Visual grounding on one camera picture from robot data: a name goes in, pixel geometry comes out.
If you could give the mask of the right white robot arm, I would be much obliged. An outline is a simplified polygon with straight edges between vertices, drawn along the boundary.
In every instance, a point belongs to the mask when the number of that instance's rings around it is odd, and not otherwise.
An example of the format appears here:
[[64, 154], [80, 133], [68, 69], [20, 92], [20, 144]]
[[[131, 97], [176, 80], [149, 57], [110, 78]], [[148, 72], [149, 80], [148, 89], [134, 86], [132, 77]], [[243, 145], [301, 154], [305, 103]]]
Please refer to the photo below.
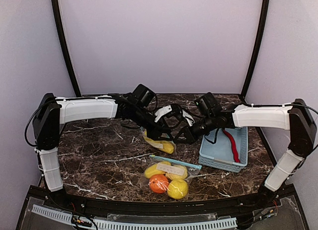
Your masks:
[[265, 127], [290, 132], [290, 143], [274, 169], [264, 180], [263, 187], [277, 191], [301, 163], [318, 147], [315, 144], [317, 125], [313, 110], [302, 99], [286, 104], [233, 104], [223, 108], [210, 92], [195, 100], [204, 116], [192, 126], [183, 127], [174, 142], [192, 144], [214, 129]]

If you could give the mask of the round yellow lemon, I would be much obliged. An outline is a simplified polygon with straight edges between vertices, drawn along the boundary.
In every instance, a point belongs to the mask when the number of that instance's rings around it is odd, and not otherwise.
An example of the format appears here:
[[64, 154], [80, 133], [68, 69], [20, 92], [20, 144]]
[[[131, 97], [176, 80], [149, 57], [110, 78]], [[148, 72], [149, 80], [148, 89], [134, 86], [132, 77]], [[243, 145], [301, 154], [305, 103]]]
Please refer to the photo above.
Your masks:
[[188, 184], [183, 179], [174, 179], [170, 182], [167, 194], [169, 197], [179, 200], [188, 194]]

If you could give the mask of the yellow mango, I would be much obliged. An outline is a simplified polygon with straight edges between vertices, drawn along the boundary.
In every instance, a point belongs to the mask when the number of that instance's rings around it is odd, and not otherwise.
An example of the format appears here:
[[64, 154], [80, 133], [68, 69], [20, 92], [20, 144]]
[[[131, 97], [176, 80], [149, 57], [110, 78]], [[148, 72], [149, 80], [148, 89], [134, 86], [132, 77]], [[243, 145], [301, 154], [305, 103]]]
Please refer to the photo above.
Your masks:
[[158, 170], [157, 169], [157, 163], [155, 164], [152, 164], [150, 167], [148, 167], [145, 172], [144, 172], [144, 177], [149, 179], [151, 178], [153, 175], [156, 175], [156, 174], [163, 174], [165, 175], [166, 172], [165, 171], [162, 171], [162, 170]]

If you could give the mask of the clear zip bag blue zipper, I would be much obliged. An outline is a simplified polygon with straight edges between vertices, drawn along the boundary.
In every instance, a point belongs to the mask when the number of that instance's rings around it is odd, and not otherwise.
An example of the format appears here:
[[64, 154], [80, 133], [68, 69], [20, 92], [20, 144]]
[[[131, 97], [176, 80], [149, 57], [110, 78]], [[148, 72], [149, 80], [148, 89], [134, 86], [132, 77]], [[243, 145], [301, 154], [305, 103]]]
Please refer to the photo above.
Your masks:
[[[158, 164], [157, 165], [157, 169], [158, 170], [165, 171], [166, 173], [167, 172], [171, 172], [172, 166], [173, 165], [177, 165], [177, 164], [184, 165], [187, 168], [188, 176], [187, 176], [186, 179], [183, 179], [183, 180], [185, 180], [187, 182], [187, 184], [188, 184], [188, 194], [184, 198], [179, 199], [177, 201], [185, 201], [185, 200], [187, 200], [188, 196], [189, 196], [189, 185], [192, 182], [192, 179], [194, 177], [198, 176], [199, 172], [202, 169], [202, 166], [201, 165], [197, 165], [197, 164], [192, 164], [192, 163], [188, 163], [188, 162], [183, 162], [183, 161], [179, 161], [179, 160], [175, 160], [175, 159], [171, 159], [171, 158], [167, 158], [167, 157], [161, 157], [161, 156], [157, 156], [157, 155], [151, 154], [149, 156], [149, 163], [148, 163], [147, 167], [145, 168], [145, 170], [148, 167], [150, 167], [152, 164], [155, 164], [155, 163]], [[138, 186], [140, 186], [141, 188], [147, 190], [150, 193], [154, 193], [149, 188], [149, 179], [144, 177], [145, 170], [143, 171], [143, 173], [142, 173], [142, 175], [141, 175], [141, 177], [140, 177], [140, 179], [138, 181]], [[168, 196], [167, 191], [165, 193], [162, 193], [162, 194], [158, 194], [158, 193], [154, 193], [154, 194]]]

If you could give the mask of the pale yellow potato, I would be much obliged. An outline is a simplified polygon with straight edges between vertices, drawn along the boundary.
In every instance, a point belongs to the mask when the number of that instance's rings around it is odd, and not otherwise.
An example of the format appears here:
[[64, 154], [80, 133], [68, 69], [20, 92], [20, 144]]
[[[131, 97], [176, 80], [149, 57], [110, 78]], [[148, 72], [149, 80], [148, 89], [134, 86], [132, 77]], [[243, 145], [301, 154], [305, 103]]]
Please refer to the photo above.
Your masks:
[[186, 179], [188, 176], [187, 168], [184, 165], [173, 165], [171, 172], [165, 174], [166, 178], [170, 180]]

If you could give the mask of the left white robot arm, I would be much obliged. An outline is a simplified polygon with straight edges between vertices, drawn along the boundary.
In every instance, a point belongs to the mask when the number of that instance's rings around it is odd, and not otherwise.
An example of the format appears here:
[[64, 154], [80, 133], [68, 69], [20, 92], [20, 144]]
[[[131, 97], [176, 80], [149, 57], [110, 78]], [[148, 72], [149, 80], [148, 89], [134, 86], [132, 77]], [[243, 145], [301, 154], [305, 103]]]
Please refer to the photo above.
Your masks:
[[36, 149], [48, 190], [56, 192], [63, 189], [58, 147], [62, 126], [66, 123], [88, 119], [127, 119], [145, 128], [148, 138], [170, 141], [171, 128], [147, 109], [155, 97], [156, 94], [143, 84], [126, 94], [65, 98], [46, 93], [27, 122], [32, 125], [35, 138], [33, 144], [27, 144]]

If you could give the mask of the yellow fruit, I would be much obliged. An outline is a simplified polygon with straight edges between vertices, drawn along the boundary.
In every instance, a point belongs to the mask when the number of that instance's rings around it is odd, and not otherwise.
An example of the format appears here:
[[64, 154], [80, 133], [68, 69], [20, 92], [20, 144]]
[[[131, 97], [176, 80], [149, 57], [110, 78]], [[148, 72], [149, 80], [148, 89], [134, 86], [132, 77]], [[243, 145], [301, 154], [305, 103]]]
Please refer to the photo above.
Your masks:
[[172, 154], [175, 152], [175, 144], [169, 141], [162, 141], [159, 143], [158, 149], [165, 153]]

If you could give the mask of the orange fruit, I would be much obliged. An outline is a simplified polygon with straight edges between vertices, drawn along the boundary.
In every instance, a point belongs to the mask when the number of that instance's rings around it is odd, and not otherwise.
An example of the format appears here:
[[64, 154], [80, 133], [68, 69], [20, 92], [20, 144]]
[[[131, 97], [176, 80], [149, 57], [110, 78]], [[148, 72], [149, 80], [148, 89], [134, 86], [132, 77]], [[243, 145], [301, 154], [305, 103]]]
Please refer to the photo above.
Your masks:
[[158, 194], [165, 193], [168, 189], [169, 181], [163, 174], [155, 174], [149, 179], [149, 188]]

